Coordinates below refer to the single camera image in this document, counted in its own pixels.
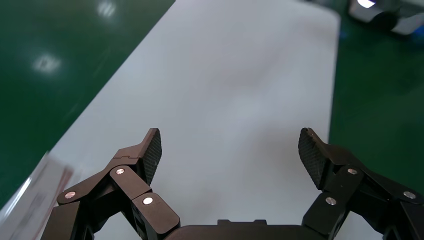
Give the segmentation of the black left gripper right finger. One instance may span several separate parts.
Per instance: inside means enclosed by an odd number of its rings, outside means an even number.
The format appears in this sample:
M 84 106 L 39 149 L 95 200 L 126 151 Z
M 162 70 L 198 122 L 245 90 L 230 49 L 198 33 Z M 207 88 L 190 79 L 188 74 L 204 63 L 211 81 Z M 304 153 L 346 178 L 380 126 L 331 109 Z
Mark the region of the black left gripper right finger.
M 424 237 L 424 197 L 367 168 L 348 150 L 301 129 L 298 154 L 320 195 L 302 225 L 326 240 L 336 237 L 349 213 L 361 216 L 385 240 Z

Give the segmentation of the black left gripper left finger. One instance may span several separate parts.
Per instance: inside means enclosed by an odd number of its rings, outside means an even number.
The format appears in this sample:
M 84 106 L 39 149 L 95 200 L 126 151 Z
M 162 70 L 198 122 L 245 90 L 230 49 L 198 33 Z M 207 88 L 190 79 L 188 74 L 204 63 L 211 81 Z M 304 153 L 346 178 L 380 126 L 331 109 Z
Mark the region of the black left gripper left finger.
M 142 239 L 165 239 L 181 222 L 151 188 L 161 156 L 158 128 L 149 129 L 141 143 L 119 149 L 103 170 L 58 195 L 42 239 L 92 240 L 117 213 Z

